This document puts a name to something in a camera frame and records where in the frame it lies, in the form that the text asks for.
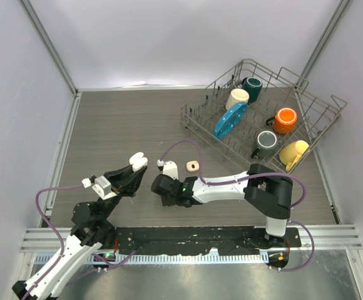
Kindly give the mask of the pink earbud charging case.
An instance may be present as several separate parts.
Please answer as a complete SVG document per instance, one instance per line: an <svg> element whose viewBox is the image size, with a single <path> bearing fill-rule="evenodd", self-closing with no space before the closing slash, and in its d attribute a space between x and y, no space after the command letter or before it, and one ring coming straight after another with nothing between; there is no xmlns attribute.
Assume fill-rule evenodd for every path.
<svg viewBox="0 0 363 300"><path fill-rule="evenodd" d="M198 161L188 161L186 163L186 169L188 172L196 172L200 169L200 165Z"/></svg>

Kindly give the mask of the white earbud charging case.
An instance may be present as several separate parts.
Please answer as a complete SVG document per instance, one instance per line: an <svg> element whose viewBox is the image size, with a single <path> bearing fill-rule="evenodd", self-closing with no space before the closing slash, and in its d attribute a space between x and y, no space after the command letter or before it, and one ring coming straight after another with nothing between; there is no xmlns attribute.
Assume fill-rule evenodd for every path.
<svg viewBox="0 0 363 300"><path fill-rule="evenodd" d="M129 158L129 165L132 167L133 172L137 172L148 165L148 159L143 152L137 152Z"/></svg>

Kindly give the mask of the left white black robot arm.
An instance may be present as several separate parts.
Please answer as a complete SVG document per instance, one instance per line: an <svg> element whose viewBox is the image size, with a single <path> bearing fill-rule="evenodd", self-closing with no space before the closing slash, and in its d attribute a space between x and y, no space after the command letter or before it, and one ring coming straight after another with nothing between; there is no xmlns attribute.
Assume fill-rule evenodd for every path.
<svg viewBox="0 0 363 300"><path fill-rule="evenodd" d="M135 196L143 176L148 169L148 159L141 157L130 161L119 170L104 175L84 178L80 184L67 187L49 187L36 195L38 212L46 224L57 235L60 248L54 256L31 278L17 281L12 290L19 299L57 299L64 286L79 267L99 249L114 245L116 229L108 216L123 197ZM39 196L46 191L60 191L74 188L93 188L99 196L96 201L79 202L73 209L74 227L63 239L58 230L49 222L39 205Z"/></svg>

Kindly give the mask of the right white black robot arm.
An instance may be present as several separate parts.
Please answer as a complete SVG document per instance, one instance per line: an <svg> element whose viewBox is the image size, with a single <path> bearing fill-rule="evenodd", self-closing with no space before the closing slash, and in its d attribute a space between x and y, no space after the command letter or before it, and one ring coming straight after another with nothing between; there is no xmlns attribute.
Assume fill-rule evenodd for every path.
<svg viewBox="0 0 363 300"><path fill-rule="evenodd" d="M190 208L214 201L247 201L265 216L263 237L272 247L281 245L287 238L292 188L291 178L261 164L253 164L248 171L232 176L191 176L184 181L162 170L151 185L151 191L161 197L163 206Z"/></svg>

